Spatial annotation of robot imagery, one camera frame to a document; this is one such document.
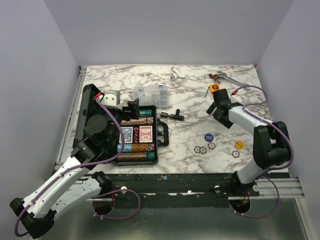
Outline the blue playing card deck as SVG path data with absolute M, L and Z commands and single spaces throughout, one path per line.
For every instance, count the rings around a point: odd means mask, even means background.
M 132 126 L 122 126 L 123 139 L 125 144 L 133 143 L 133 127 Z

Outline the black poker set case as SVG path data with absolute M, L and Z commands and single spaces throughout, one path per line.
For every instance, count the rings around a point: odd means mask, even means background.
M 81 164 L 154 165 L 159 147 L 169 145 L 168 125 L 157 118 L 155 105 L 140 98 L 120 104 L 120 92 L 84 86 L 71 157 Z

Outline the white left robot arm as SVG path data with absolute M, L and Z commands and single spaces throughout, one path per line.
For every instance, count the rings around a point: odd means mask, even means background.
M 118 144 L 124 144 L 122 121 L 139 119 L 139 99 L 128 101 L 127 106 L 105 106 L 95 98 L 104 113 L 91 116 L 83 128 L 83 139 L 72 150 L 62 167 L 30 195 L 14 198 L 9 206 L 17 216 L 14 234 L 30 235 L 37 239 L 48 232 L 57 217 L 53 207 L 78 179 L 95 166 L 116 160 L 123 152 Z

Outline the blue small blind button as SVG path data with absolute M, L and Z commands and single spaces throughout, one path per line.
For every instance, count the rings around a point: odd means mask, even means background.
M 210 143 L 214 140 L 214 136 L 211 133 L 207 133 L 204 135 L 204 140 L 206 142 Z

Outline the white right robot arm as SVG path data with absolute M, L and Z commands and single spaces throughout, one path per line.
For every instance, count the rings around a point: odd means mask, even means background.
M 294 150 L 284 122 L 272 122 L 254 114 L 245 105 L 233 102 L 226 89 L 216 90 L 212 96 L 208 115 L 228 129 L 236 124 L 253 136 L 252 160 L 231 176 L 230 191 L 234 195 L 243 195 L 264 173 L 292 163 Z

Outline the yellow dealer button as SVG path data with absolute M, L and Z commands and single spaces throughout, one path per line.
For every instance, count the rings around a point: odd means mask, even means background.
M 235 141 L 234 146 L 236 149 L 242 150 L 245 147 L 245 144 L 242 141 L 237 140 Z

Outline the red playing card deck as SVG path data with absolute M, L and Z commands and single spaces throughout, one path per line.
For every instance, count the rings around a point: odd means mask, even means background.
M 145 125 L 139 127 L 139 142 L 151 143 L 153 141 L 153 127 Z

